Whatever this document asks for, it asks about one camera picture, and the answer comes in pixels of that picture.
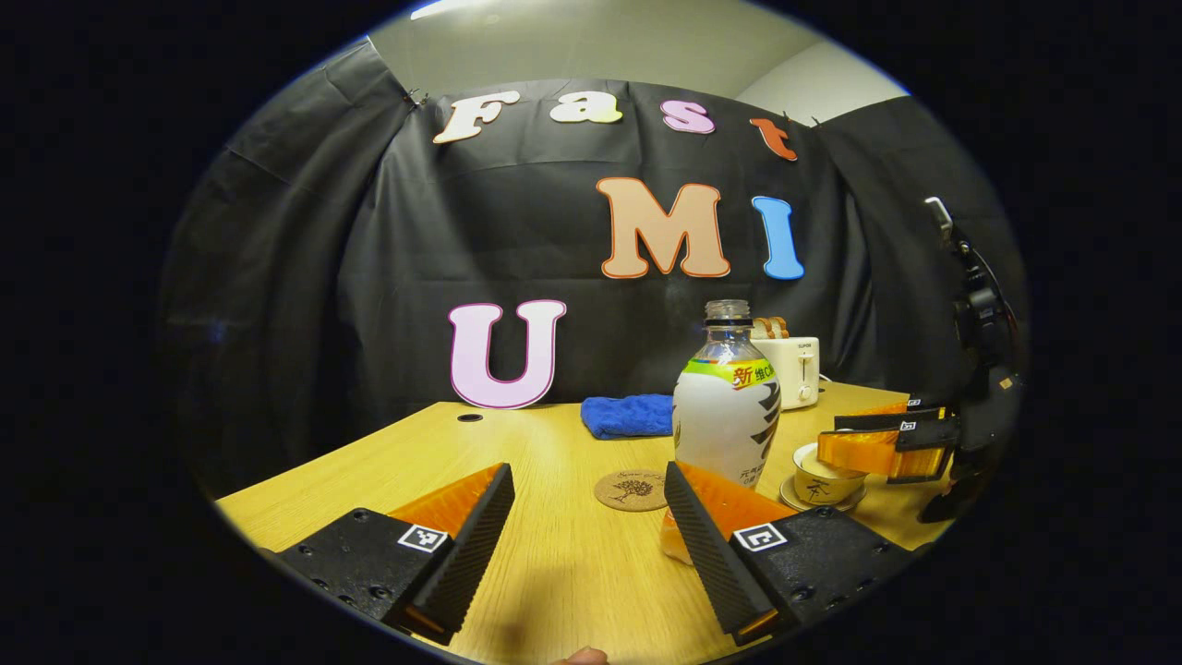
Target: wooden table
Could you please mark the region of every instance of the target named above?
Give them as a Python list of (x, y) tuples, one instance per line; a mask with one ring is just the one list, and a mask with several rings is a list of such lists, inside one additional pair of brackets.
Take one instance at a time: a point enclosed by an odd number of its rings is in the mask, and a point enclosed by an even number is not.
[[(780, 417), (760, 494), (779, 497), (793, 451), (831, 430), (834, 416), (905, 399), (843, 384), (821, 389), (817, 405)], [(456, 420), (474, 412), (483, 419)], [(463, 630), (446, 648), (492, 664), (545, 665), (586, 645), (606, 651), (612, 665), (696, 664), (738, 648), (694, 569), (661, 553), (664, 509), (622, 513), (592, 495), (608, 474), (664, 471), (673, 457), (671, 437), (595, 439), (577, 404), (493, 411), (440, 403), (217, 504), (255, 546), (278, 552), (352, 508), (388, 513), (508, 462), (517, 502)], [(907, 549), (950, 524), (915, 520), (944, 483), (886, 485), (870, 476), (866, 485), (850, 515)]]

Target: bottle label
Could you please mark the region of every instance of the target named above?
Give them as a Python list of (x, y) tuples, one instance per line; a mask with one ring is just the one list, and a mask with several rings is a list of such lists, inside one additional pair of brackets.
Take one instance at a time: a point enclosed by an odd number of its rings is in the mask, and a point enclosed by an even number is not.
[(729, 384), (735, 391), (759, 386), (775, 377), (775, 371), (772, 370), (772, 364), (767, 359), (728, 364), (691, 359), (686, 364), (686, 373), (716, 377)]

